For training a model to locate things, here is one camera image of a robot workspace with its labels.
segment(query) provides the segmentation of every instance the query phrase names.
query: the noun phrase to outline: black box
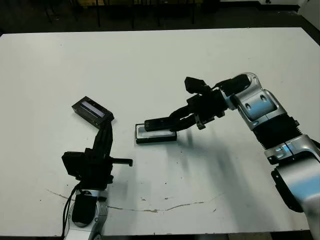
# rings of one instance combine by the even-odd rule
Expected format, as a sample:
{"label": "black box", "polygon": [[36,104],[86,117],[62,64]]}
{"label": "black box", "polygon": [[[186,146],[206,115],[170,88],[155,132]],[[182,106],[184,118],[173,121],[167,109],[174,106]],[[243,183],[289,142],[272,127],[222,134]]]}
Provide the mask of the black box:
{"label": "black box", "polygon": [[72,108],[76,114],[98,129],[100,129],[105,123],[109,123],[114,119],[112,112],[87,96],[74,104]]}

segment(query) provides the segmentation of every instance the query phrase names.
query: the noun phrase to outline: black rectangular object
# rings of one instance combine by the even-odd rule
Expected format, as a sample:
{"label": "black rectangular object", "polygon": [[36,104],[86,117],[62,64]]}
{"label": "black rectangular object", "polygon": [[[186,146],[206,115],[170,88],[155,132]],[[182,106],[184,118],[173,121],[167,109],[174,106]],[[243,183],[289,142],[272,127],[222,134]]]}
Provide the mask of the black rectangular object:
{"label": "black rectangular object", "polygon": [[74,112],[100,129],[105,123],[114,119],[112,112],[85,96],[72,106]]}
{"label": "black rectangular object", "polygon": [[146,131],[143,123],[135,125],[135,142],[137,144],[169,142],[176,140],[176,131],[169,131],[168,129]]}
{"label": "black rectangular object", "polygon": [[172,129],[174,126],[175,123],[170,117],[161,117],[144,121],[144,127],[147,132]]}

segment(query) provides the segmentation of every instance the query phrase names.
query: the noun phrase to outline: black cable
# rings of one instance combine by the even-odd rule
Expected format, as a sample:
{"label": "black cable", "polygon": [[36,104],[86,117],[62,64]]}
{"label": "black cable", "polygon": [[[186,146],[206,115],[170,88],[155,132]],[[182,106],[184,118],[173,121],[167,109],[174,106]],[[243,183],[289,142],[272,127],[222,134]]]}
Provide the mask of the black cable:
{"label": "black cable", "polygon": [[72,196],[75,194],[76,190],[79,189],[81,182],[79,182],[77,185],[74,186],[73,190],[71,191],[70,196],[68,197],[64,208],[63,208],[63,217],[62,217],[62,234],[61,234],[61,239],[64,239],[65,237],[65,230],[66,230],[66,225],[68,221],[68,212],[70,209],[70,203]]}

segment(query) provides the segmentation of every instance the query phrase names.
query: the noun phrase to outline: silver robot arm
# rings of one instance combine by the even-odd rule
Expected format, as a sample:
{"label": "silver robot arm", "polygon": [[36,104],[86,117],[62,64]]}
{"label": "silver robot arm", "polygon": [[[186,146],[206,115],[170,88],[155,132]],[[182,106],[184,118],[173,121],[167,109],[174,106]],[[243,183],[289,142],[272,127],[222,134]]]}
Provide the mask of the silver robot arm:
{"label": "silver robot arm", "polygon": [[107,191],[105,190],[89,190],[82,189],[77,190],[76,196],[83,194],[84,196],[96,198],[95,211],[91,215],[91,220],[86,221],[74,221],[73,211],[75,204],[72,204],[70,211],[67,215],[68,218],[68,230],[65,236],[65,240],[101,240],[102,228],[107,220],[108,205],[107,205]]}
{"label": "silver robot arm", "polygon": [[266,158],[277,164],[271,176],[278,192],[291,210],[305,213],[313,238],[320,240],[320,146],[300,133],[298,122],[255,74],[245,74],[250,80],[245,90],[233,95],[233,101],[224,94],[228,108],[238,109],[265,147]]}
{"label": "silver robot arm", "polygon": [[180,131],[194,124],[201,130],[227,109],[237,109],[270,164],[277,165],[271,176],[283,201],[291,210],[305,213],[313,238],[320,240],[320,144],[300,132],[299,123],[262,88],[254,73],[240,74],[212,88],[192,77],[184,83],[196,95],[169,117],[146,120],[145,130]]}
{"label": "silver robot arm", "polygon": [[[113,164],[133,165],[132,159],[110,156],[112,143],[112,125],[108,122],[98,131],[92,149],[67,151],[62,156],[68,174],[80,181],[64,207],[62,237],[65,240],[101,240],[108,213],[106,189],[114,178]],[[75,200],[69,210],[74,193]]]}

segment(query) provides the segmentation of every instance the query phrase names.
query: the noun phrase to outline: dark floor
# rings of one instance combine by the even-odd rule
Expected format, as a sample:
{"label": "dark floor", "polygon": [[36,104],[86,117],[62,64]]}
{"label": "dark floor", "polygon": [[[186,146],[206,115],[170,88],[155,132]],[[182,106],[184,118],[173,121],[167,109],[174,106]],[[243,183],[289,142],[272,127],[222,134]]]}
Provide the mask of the dark floor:
{"label": "dark floor", "polygon": [[73,7],[69,0],[0,0],[0,32],[86,32],[256,27],[302,27],[318,44],[320,32],[296,11],[256,4],[156,4]]}

